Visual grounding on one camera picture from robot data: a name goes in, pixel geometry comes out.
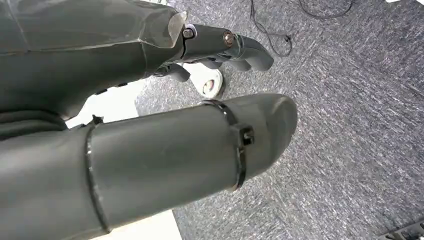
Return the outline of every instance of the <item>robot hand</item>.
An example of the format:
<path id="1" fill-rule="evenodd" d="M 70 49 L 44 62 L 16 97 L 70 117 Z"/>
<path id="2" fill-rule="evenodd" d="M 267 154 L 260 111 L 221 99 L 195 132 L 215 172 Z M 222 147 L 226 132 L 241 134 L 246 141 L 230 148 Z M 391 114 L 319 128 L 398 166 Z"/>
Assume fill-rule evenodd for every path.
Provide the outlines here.
<path id="1" fill-rule="evenodd" d="M 224 62 L 229 62 L 242 72 L 251 68 L 267 71 L 274 63 L 259 42 L 224 28 L 189 24 L 181 34 L 184 52 L 181 59 L 175 62 L 202 63 L 210 69 L 217 69 Z M 175 63 L 159 68 L 155 75 L 173 75 L 180 82 L 190 77 L 184 68 Z"/>

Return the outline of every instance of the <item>metal bolt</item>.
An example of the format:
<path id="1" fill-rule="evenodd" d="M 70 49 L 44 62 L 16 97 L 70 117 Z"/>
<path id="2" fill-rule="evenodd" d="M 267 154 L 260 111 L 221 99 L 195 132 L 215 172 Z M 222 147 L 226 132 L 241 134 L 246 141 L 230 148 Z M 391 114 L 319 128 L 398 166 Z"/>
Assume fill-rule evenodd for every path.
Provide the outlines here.
<path id="1" fill-rule="evenodd" d="M 214 85 L 215 85 L 215 81 L 213 79 L 208 80 L 204 85 L 203 85 L 203 94 L 207 94 L 210 91 L 212 91 L 212 89 L 214 89 Z"/>
<path id="2" fill-rule="evenodd" d="M 224 32 L 223 38 L 225 45 L 227 45 L 228 47 L 231 47 L 233 45 L 234 35 L 230 31 Z"/>
<path id="3" fill-rule="evenodd" d="M 186 28 L 182 31 L 182 36 L 185 39 L 192 39 L 195 37 L 195 32 L 191 28 Z"/>

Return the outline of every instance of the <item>white object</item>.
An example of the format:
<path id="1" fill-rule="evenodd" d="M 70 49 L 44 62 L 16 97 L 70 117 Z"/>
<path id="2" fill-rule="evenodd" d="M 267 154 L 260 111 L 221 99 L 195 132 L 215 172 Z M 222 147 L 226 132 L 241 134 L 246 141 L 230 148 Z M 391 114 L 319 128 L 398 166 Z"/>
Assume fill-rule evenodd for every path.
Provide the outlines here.
<path id="1" fill-rule="evenodd" d="M 398 2 L 400 0 L 385 0 L 388 3 L 394 3 L 394 2 Z M 416 0 L 417 2 L 419 2 L 420 4 L 424 5 L 424 0 Z"/>
<path id="2" fill-rule="evenodd" d="M 184 63 L 182 66 L 190 73 L 190 80 L 200 95 L 213 99 L 220 94 L 224 78 L 219 69 L 210 69 L 201 63 Z"/>

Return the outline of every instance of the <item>black cable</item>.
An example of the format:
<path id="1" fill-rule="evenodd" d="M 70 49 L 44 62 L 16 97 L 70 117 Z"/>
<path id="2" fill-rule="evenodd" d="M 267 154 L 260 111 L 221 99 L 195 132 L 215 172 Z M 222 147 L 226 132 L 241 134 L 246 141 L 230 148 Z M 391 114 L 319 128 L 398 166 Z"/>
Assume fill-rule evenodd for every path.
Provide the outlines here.
<path id="1" fill-rule="evenodd" d="M 319 20 L 323 20 L 323 19 L 334 19 L 334 18 L 342 17 L 342 16 L 344 16 L 345 14 L 347 14 L 351 10 L 353 4 L 354 4 L 354 1 L 353 0 L 350 0 L 349 7 L 346 10 L 344 10 L 342 12 L 339 12 L 339 13 L 336 13 L 334 15 L 318 16 L 318 15 L 315 15 L 315 14 L 312 14 L 312 13 L 306 11 L 306 9 L 304 7 L 304 3 L 302 2 L 302 0 L 299 0 L 299 5 L 300 5 L 300 8 L 302 9 L 302 11 L 306 15 L 308 15 L 309 17 L 314 18 L 314 19 L 319 19 Z"/>
<path id="2" fill-rule="evenodd" d="M 253 0 L 250 0 L 250 18 L 252 19 L 257 30 L 266 35 L 266 37 L 268 38 L 268 41 L 269 41 L 269 45 L 271 45 L 272 51 L 275 54 L 277 54 L 277 56 L 279 56 L 280 58 L 284 58 L 284 57 L 287 57 L 292 52 L 292 40 L 290 39 L 290 36 L 288 36 L 287 34 L 283 34 L 283 33 L 269 33 L 267 31 L 267 29 L 264 27 L 264 25 L 262 25 L 261 23 L 256 21 L 256 10 L 255 10 L 255 4 L 253 3 Z M 284 54 L 279 53 L 275 49 L 275 47 L 274 47 L 274 45 L 271 41 L 271 36 L 282 37 L 289 45 L 288 51 Z"/>
<path id="3" fill-rule="evenodd" d="M 349 7 L 346 10 L 344 10 L 344 11 L 342 11 L 340 13 L 337 13 L 337 14 L 334 14 L 334 15 L 328 15 L 328 16 L 318 16 L 318 15 L 315 15 L 315 14 L 312 14 L 312 13 L 306 11 L 302 0 L 299 0 L 300 9 L 302 10 L 302 12 L 304 12 L 309 17 L 314 18 L 314 19 L 318 19 L 318 20 L 325 20 L 325 19 L 333 19 L 333 18 L 342 17 L 342 16 L 344 16 L 346 13 L 348 13 L 351 10 L 353 4 L 354 4 L 354 1 L 351 0 L 350 1 L 350 4 L 349 4 Z M 266 35 L 266 37 L 268 38 L 268 42 L 269 42 L 269 45 L 271 46 L 272 51 L 277 56 L 279 56 L 280 58 L 284 58 L 284 57 L 287 57 L 287 56 L 290 55 L 290 53 L 292 52 L 292 48 L 293 48 L 293 46 L 292 46 L 292 39 L 290 38 L 290 36 L 288 36 L 287 34 L 283 34 L 283 33 L 269 33 L 267 31 L 267 29 L 264 27 L 264 25 L 262 25 L 260 22 L 257 22 L 256 21 L 255 4 L 254 4 L 253 0 L 250 0 L 250 18 L 252 19 L 252 21 L 253 21 L 256 29 L 259 32 L 264 33 Z M 286 53 L 284 53 L 284 54 L 279 53 L 275 49 L 275 47 L 274 47 L 274 45 L 273 45 L 273 43 L 271 41 L 271 36 L 282 37 L 288 43 L 288 45 L 289 45 L 288 51 Z"/>

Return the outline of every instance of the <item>3d printed arm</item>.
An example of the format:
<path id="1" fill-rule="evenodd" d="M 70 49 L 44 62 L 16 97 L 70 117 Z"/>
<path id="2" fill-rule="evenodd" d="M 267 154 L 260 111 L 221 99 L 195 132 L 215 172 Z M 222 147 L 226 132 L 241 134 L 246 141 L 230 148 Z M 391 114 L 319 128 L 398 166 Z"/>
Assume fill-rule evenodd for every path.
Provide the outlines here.
<path id="1" fill-rule="evenodd" d="M 78 114 L 92 94 L 152 74 L 184 80 L 178 62 L 216 67 L 230 61 L 241 70 L 265 71 L 273 60 L 252 39 L 222 28 L 184 27 L 174 9 L 151 3 L 0 0 L 0 10 L 0 24 L 23 46 L 6 41 L 9 48 L 0 55 L 0 239 L 88 239 L 236 190 L 270 167 L 295 132 L 296 106 L 280 94 L 208 100 L 67 129 L 64 120 Z M 100 36 L 88 34 L 92 28 L 71 33 L 72 26 L 80 27 L 72 21 L 81 24 L 88 10 L 95 20 L 87 25 L 98 27 L 97 20 L 107 16 L 117 22 L 108 21 Z M 31 16 L 35 22 L 26 22 Z M 150 30 L 163 29 L 154 20 L 167 16 L 166 33 L 155 38 Z M 125 24 L 144 29 L 137 41 L 128 40 L 130 27 L 120 42 L 87 45 L 119 36 L 108 27 Z M 31 31 L 44 25 L 49 31 Z M 82 45 L 71 46 L 69 38 Z"/>

